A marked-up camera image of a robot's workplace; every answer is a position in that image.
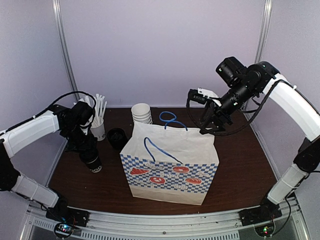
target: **robotic arm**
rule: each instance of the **robotic arm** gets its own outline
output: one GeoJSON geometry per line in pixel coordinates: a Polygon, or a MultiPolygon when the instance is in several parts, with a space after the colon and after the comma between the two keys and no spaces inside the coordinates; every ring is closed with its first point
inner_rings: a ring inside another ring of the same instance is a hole
{"type": "Polygon", "coordinates": [[[305,177],[314,171],[320,162],[320,115],[314,106],[280,72],[266,61],[253,64],[248,68],[235,57],[226,58],[216,72],[230,87],[222,97],[206,89],[191,89],[188,94],[187,111],[190,115],[190,101],[205,104],[200,123],[193,122],[202,134],[228,136],[239,132],[249,125],[261,110],[267,98],[273,99],[299,125],[305,134],[305,140],[298,150],[293,164],[281,179],[269,190],[260,203],[260,207],[240,212],[242,224],[250,225],[279,216],[279,203],[292,193],[305,177]],[[265,94],[260,106],[248,124],[230,133],[222,133],[224,124],[231,125],[231,114],[239,110],[250,98],[265,94]]]}
{"type": "Polygon", "coordinates": [[[40,203],[49,211],[47,216],[50,218],[62,219],[67,223],[72,216],[73,222],[79,212],[71,213],[63,196],[17,171],[10,159],[25,146],[60,131],[60,135],[68,140],[67,150],[79,153],[87,167],[92,172],[98,172],[101,165],[95,166],[100,163],[96,161],[99,159],[97,138],[90,133],[86,134],[90,124],[84,126],[93,116],[94,108],[82,101],[73,108],[51,104],[43,114],[0,133],[0,191],[11,191],[40,203]]]}

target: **blue rope handle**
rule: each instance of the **blue rope handle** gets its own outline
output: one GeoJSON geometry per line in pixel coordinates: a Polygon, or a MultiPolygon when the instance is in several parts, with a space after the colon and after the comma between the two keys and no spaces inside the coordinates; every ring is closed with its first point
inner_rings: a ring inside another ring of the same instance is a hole
{"type": "Polygon", "coordinates": [[[145,149],[148,151],[148,153],[150,154],[150,156],[152,157],[153,161],[155,162],[155,157],[152,155],[152,153],[150,152],[150,150],[148,149],[147,147],[147,140],[151,143],[152,146],[154,146],[156,149],[158,149],[160,152],[162,152],[163,154],[173,158],[174,160],[176,160],[178,163],[181,163],[183,164],[182,162],[180,162],[178,159],[176,159],[174,156],[170,155],[169,153],[167,153],[166,151],[162,150],[160,147],[158,147],[157,145],[155,145],[151,140],[150,138],[148,137],[145,137],[144,140],[143,140],[143,143],[144,143],[144,147],[145,149]]]}
{"type": "Polygon", "coordinates": [[[169,123],[176,123],[176,124],[180,124],[180,125],[184,126],[184,127],[185,127],[185,130],[188,131],[188,128],[187,128],[186,125],[184,125],[184,124],[183,124],[182,122],[180,122],[180,121],[176,121],[177,116],[176,116],[173,112],[163,111],[162,113],[160,113],[159,119],[160,119],[162,122],[165,122],[164,129],[167,129],[167,125],[168,125],[169,123]],[[171,115],[173,116],[173,118],[172,118],[171,120],[165,120],[165,119],[161,118],[162,114],[171,114],[171,115]]]}

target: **table surface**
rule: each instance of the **table surface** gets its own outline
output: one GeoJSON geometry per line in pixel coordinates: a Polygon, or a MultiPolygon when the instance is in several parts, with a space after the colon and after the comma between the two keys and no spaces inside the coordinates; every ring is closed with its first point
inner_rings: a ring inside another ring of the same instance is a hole
{"type": "MultiPolygon", "coordinates": [[[[187,127],[194,127],[185,108],[153,107],[153,124],[164,125],[159,120],[162,111],[171,111],[187,127]]],[[[200,116],[202,111],[201,108],[191,110],[194,116],[200,116]]],[[[239,112],[235,112],[232,119],[234,124],[227,126],[227,131],[237,129],[247,122],[239,112]]],[[[133,130],[130,108],[107,109],[104,126],[106,133],[112,128],[122,128],[130,138],[133,130]]],[[[65,196],[71,207],[119,214],[213,213],[259,205],[266,192],[276,183],[276,179],[252,129],[247,127],[232,136],[217,136],[214,146],[219,166],[201,206],[132,197],[120,151],[114,150],[107,139],[97,144],[103,164],[99,173],[91,173],[77,153],[64,152],[49,187],[65,196]]]]}

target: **stacked white cup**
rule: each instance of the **stacked white cup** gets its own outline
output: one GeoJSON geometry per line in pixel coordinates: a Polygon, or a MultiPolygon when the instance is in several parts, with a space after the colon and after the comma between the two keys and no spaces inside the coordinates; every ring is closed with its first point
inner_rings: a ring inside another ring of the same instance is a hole
{"type": "Polygon", "coordinates": [[[152,124],[150,106],[146,103],[138,103],[131,108],[134,122],[152,124]]]}

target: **vent grille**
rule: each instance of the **vent grille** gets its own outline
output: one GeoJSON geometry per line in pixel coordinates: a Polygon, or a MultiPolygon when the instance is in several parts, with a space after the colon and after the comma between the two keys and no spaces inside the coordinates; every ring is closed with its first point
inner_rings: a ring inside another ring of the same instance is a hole
{"type": "Polygon", "coordinates": [[[52,223],[37,218],[34,220],[33,225],[48,230],[53,230],[55,227],[52,223]]]}
{"type": "MultiPolygon", "coordinates": [[[[87,231],[82,231],[81,239],[84,239],[84,240],[144,240],[144,238],[139,238],[139,237],[136,237],[136,238],[114,237],[114,236],[106,235],[103,233],[92,233],[87,231]]],[[[180,238],[179,237],[179,239],[181,240],[240,240],[240,237],[239,237],[238,231],[233,231],[228,233],[214,234],[212,236],[207,236],[207,237],[197,237],[197,238],[180,238]]]]}

